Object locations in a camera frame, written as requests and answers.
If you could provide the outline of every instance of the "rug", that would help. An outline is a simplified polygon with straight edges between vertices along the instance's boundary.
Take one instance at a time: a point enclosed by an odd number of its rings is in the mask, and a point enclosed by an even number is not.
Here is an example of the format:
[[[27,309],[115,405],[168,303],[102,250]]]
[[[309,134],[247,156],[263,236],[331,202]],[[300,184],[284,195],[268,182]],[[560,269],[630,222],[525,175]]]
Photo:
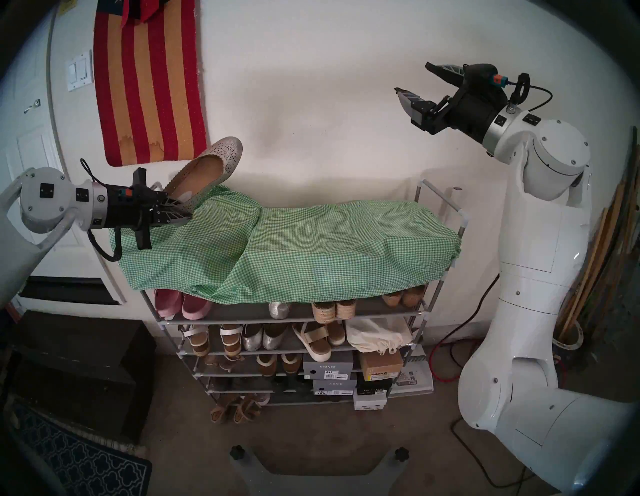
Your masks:
[[[95,94],[113,167],[191,160],[207,146],[195,0],[156,0],[153,11],[148,3],[99,0],[95,14]]]
[[[16,435],[42,458],[71,496],[144,496],[151,462],[101,446],[15,403]]]

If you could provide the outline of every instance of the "white cloth bag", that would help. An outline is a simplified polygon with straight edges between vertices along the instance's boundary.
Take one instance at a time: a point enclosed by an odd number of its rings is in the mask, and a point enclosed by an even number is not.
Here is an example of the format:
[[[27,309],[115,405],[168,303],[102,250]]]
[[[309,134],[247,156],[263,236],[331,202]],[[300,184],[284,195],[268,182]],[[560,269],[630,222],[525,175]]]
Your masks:
[[[347,320],[347,341],[363,353],[377,351],[384,355],[387,350],[395,353],[411,340],[411,331],[404,317]]]

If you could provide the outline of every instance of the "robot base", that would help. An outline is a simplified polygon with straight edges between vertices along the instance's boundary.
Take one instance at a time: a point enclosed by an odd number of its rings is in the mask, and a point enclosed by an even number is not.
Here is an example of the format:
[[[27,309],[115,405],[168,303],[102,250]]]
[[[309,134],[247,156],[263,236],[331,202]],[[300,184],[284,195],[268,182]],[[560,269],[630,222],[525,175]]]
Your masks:
[[[405,448],[389,451],[371,472],[364,476],[283,476],[268,472],[251,450],[233,446],[229,453],[233,468],[242,476],[249,493],[256,495],[305,494],[386,496],[407,466]]]

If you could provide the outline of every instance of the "green gingham cloth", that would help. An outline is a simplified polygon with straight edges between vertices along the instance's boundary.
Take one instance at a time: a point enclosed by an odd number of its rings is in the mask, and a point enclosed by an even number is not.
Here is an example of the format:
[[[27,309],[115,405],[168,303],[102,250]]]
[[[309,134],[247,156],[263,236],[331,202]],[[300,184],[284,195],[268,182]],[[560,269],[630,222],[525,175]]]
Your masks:
[[[122,231],[133,289],[224,304],[379,296],[440,278],[460,253],[458,235],[415,202],[269,209],[224,186],[185,225],[153,228],[151,243],[139,251]]]

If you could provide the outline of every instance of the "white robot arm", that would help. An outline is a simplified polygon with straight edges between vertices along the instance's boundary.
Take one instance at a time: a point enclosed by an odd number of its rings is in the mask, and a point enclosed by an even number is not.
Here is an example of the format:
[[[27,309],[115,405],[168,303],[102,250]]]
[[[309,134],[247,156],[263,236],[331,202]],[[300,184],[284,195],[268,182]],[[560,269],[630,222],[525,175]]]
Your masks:
[[[589,143],[570,124],[518,107],[528,92],[527,74],[507,101],[501,88],[508,81],[494,66],[426,67],[459,90],[436,105],[396,88],[412,123],[431,134],[460,129],[511,165],[498,308],[460,375],[460,412],[546,482],[575,491],[632,413],[630,404],[558,389],[552,357],[557,315],[589,241]]]
[[[107,260],[117,261],[122,254],[120,228],[133,229],[138,249],[151,248],[149,228],[182,224],[191,214],[181,203],[162,191],[147,187],[146,170],[138,168],[131,186],[104,184],[91,175],[76,186],[53,167],[28,169],[0,193],[0,306],[5,306],[19,291],[49,250],[65,235],[74,221],[87,231],[95,249]],[[7,217],[9,208],[20,198],[20,216],[32,232],[49,235],[39,244],[27,241]],[[97,245],[93,229],[115,228],[116,248],[108,255]]]

